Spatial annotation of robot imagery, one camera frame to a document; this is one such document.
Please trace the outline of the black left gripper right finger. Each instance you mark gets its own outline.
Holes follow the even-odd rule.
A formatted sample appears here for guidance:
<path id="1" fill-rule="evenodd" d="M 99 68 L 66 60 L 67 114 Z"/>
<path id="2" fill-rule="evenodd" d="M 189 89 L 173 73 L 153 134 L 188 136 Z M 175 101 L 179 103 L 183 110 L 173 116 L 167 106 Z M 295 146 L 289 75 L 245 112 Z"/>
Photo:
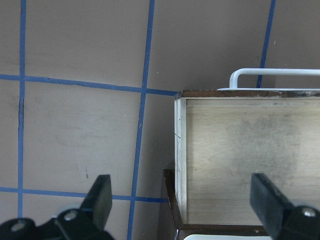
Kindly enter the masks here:
<path id="1" fill-rule="evenodd" d="M 293 204 L 263 173 L 253 173 L 250 205 L 273 240 L 318 240 L 320 211 Z"/>

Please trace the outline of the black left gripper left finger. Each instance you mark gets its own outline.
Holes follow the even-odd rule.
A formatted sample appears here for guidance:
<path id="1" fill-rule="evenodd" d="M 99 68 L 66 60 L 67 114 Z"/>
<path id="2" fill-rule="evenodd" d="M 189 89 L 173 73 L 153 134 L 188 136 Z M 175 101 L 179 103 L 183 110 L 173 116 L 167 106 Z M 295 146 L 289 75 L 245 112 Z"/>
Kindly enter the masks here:
<path id="1" fill-rule="evenodd" d="M 0 225 L 2 240 L 111 240 L 105 226 L 112 209 L 110 175 L 99 175 L 79 208 L 70 208 L 37 226 L 30 218 Z"/>

